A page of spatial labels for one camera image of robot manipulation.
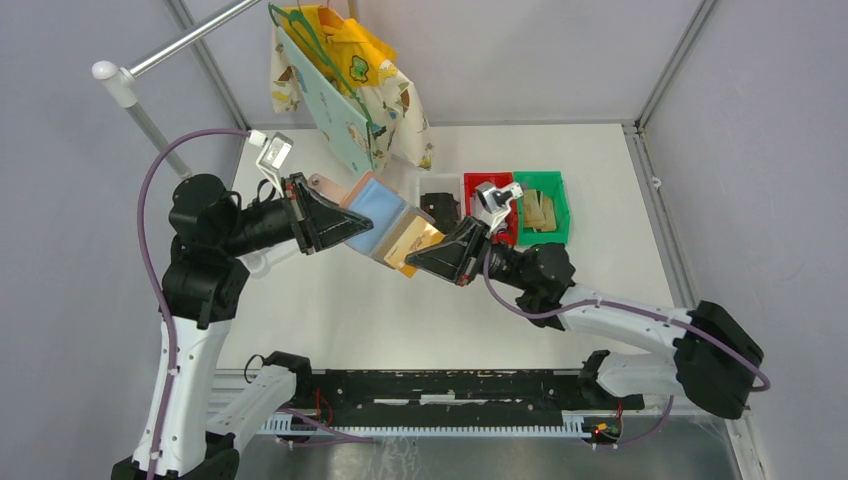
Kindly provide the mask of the gold credit card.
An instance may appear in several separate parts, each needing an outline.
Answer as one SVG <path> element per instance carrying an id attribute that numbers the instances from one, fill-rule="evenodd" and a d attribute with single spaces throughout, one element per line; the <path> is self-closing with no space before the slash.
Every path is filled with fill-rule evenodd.
<path id="1" fill-rule="evenodd" d="M 440 243 L 444 237 L 425 218 L 414 215 L 411 220 L 402 222 L 397 238 L 388 242 L 388 250 L 380 258 L 405 277 L 412 278 L 418 269 L 407 262 L 407 256 Z"/>

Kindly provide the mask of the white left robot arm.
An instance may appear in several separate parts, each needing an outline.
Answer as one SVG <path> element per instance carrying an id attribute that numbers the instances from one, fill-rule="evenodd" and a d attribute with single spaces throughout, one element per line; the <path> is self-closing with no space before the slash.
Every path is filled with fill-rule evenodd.
<path id="1" fill-rule="evenodd" d="M 273 352 L 217 414 L 209 402 L 222 347 L 250 273 L 243 257 L 288 242 L 314 254 L 369 231 L 367 217 L 323 198 L 296 173 L 279 197 L 241 204 L 211 174 L 175 189 L 171 260 L 152 285 L 163 317 L 161 359 L 145 430 L 115 479 L 232 479 L 245 447 L 274 412 L 314 394 L 310 361 Z"/>

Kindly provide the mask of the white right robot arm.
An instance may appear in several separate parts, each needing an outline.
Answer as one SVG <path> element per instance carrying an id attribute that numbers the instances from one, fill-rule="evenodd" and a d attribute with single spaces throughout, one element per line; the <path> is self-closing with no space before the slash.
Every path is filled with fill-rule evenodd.
<path id="1" fill-rule="evenodd" d="M 524 250 L 491 239 L 482 221 L 466 218 L 439 243 L 407 262 L 457 286 L 481 278 L 502 307 L 538 328 L 577 332 L 636 348 L 593 352 L 577 382 L 580 400 L 602 408 L 630 395 L 682 396 L 714 416 L 736 420 L 751 394 L 772 386 L 764 352 L 721 305 L 651 306 L 578 283 L 566 247 L 548 242 Z"/>

